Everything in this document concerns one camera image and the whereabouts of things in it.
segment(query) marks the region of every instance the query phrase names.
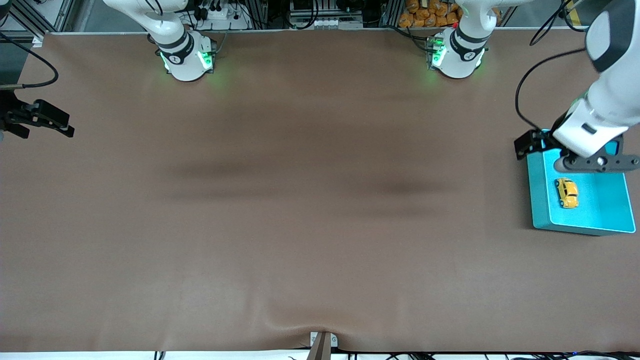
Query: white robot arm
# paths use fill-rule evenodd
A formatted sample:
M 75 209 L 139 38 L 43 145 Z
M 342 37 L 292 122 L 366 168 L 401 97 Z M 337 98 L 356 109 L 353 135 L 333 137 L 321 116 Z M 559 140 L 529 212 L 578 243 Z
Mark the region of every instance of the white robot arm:
M 178 80 L 192 81 L 213 69 L 211 39 L 187 31 L 175 13 L 188 0 L 104 0 L 145 28 L 160 48 L 167 71 Z
M 458 27 L 445 29 L 436 38 L 442 45 L 431 57 L 431 66 L 454 79 L 466 78 L 480 65 L 484 45 L 497 23 L 493 8 L 517 6 L 533 0 L 456 0 L 464 16 Z
M 622 154 L 622 133 L 640 122 L 640 0 L 612 0 L 586 35 L 600 77 L 573 102 L 551 131 L 529 131 L 515 142 L 518 159 L 560 148 L 562 167 L 576 172 L 624 172 L 640 158 Z M 613 152 L 607 144 L 616 145 Z

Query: metal frame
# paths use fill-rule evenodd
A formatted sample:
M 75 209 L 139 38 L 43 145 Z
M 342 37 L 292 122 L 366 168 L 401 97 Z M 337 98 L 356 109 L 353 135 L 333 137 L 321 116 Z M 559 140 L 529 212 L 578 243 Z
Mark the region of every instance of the metal frame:
M 6 35 L 12 40 L 27 41 L 36 38 L 40 41 L 46 33 L 63 31 L 68 22 L 68 14 L 76 0 L 63 0 L 54 24 L 51 24 L 29 1 L 13 0 L 9 14 L 26 31 L 7 31 Z

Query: brown table surface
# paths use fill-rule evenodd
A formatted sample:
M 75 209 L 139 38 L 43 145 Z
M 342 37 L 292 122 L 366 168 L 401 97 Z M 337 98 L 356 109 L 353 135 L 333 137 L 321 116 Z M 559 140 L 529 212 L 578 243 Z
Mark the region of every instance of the brown table surface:
M 17 94 L 77 130 L 1 144 L 0 350 L 640 350 L 638 235 L 532 228 L 513 94 L 583 35 L 531 35 L 455 81 L 391 31 L 233 34 L 194 83 L 144 36 L 46 37 L 60 80 Z M 595 78 L 549 63 L 523 111 Z

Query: teal tray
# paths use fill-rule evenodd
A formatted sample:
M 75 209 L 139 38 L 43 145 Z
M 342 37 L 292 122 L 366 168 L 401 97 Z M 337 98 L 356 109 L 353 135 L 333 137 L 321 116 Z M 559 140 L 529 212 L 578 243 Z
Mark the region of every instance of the teal tray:
M 558 172 L 554 163 L 559 158 L 559 149 L 527 155 L 534 227 L 598 236 L 636 231 L 623 173 Z M 564 209 L 560 205 L 555 186 L 560 177 L 567 177 L 578 186 L 577 208 Z

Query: toy car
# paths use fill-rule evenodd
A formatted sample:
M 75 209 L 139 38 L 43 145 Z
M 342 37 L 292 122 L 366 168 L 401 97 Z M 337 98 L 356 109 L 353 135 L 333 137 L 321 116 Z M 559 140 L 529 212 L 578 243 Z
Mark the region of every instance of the toy car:
M 556 179 L 556 187 L 560 194 L 560 205 L 565 209 L 578 207 L 578 186 L 566 177 Z

